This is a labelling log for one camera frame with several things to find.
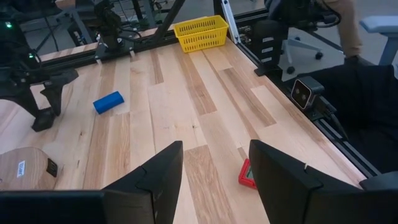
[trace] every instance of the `round wooden box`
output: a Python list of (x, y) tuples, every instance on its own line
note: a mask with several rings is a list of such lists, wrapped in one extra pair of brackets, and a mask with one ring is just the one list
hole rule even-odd
[(40, 149), (14, 149), (0, 155), (0, 190), (52, 190), (57, 171), (57, 165)]

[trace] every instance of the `blue foam block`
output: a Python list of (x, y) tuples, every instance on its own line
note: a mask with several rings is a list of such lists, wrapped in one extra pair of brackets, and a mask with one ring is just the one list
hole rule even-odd
[(93, 104), (98, 114), (101, 114), (121, 103), (124, 103), (124, 99), (122, 95), (120, 95), (120, 93), (116, 91), (109, 94), (108, 96), (104, 96), (101, 99), (96, 100)]

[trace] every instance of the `white label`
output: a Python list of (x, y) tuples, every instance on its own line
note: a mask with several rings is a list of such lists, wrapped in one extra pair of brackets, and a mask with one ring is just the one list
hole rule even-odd
[(22, 177), (25, 174), (25, 161), (18, 163), (17, 177)]
[(267, 52), (272, 51), (273, 49), (274, 49), (273, 47), (269, 47), (269, 48), (267, 48), (267, 49), (262, 49), (262, 50), (261, 50), (261, 53), (267, 53)]
[(262, 62), (262, 63), (265, 63), (265, 62), (269, 62), (270, 60), (272, 60), (271, 57), (269, 57), (269, 58), (264, 58), (264, 59), (261, 60), (261, 62)]
[(274, 40), (273, 37), (266, 37), (262, 40), (263, 43)]

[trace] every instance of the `yellow basket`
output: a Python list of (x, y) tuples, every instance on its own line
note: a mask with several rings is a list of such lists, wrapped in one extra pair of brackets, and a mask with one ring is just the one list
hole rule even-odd
[(174, 33), (185, 53), (225, 44), (228, 24), (221, 16), (208, 16), (174, 25)]

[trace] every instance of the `wooden tabletop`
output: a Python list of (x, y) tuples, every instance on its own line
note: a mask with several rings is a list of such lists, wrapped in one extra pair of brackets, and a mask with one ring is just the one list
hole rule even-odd
[[(175, 223), (268, 223), (258, 193), (238, 184), (250, 139), (358, 185), (364, 176), (254, 69), (230, 41), (190, 54), (168, 45), (79, 68), (51, 129), (35, 133), (29, 113), (0, 101), (0, 154), (41, 148), (59, 166), (56, 189), (100, 189), (182, 140)], [(32, 91), (44, 108), (41, 88)], [(125, 103), (97, 115), (92, 102), (116, 90)]]

